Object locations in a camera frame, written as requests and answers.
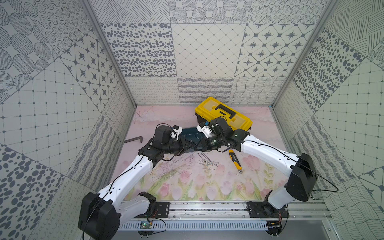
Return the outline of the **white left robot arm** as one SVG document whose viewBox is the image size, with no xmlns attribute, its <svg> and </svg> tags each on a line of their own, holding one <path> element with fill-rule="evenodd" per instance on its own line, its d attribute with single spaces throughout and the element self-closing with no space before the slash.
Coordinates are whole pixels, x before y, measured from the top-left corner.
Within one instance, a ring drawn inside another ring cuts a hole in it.
<svg viewBox="0 0 384 240">
<path fill-rule="evenodd" d="M 193 151 L 199 142 L 180 134 L 177 126 L 160 125 L 154 136 L 138 151 L 133 162 L 110 184 L 94 194 L 89 192 L 82 200 L 78 227 L 83 235 L 95 240 L 110 240 L 121 223 L 137 216 L 152 218 L 156 215 L 156 197 L 141 192 L 124 202 L 126 195 L 149 173 L 166 154 L 180 156 Z"/>
</svg>

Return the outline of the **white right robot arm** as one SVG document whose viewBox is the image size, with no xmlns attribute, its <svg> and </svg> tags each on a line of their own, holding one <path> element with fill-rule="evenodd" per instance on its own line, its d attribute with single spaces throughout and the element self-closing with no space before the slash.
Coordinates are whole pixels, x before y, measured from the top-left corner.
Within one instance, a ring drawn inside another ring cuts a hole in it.
<svg viewBox="0 0 384 240">
<path fill-rule="evenodd" d="M 243 129 L 233 130 L 223 117 L 211 122 L 201 122 L 197 130 L 204 137 L 195 150 L 203 152 L 217 150 L 222 146 L 257 157 L 279 170 L 288 181 L 284 186 L 271 190 L 265 197 L 262 209 L 276 213 L 292 201 L 307 202 L 318 180 L 312 158 L 284 152 L 256 138 Z"/>
</svg>

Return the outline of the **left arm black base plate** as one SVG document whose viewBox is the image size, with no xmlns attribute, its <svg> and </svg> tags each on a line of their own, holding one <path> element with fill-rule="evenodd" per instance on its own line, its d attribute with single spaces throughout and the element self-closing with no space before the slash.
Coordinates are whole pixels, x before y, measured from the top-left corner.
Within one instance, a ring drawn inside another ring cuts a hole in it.
<svg viewBox="0 0 384 240">
<path fill-rule="evenodd" d="M 169 217 L 170 202 L 155 202 L 150 204 L 149 212 L 145 213 L 144 218 L 160 218 L 165 219 Z"/>
</svg>

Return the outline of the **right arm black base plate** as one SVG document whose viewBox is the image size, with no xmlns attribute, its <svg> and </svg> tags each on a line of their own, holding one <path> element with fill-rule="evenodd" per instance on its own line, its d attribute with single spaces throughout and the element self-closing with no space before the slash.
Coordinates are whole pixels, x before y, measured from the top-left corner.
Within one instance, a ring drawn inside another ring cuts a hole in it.
<svg viewBox="0 0 384 240">
<path fill-rule="evenodd" d="M 246 202 L 246 209 L 250 218 L 289 218 L 288 206 L 275 209 L 268 202 L 250 201 Z"/>
</svg>

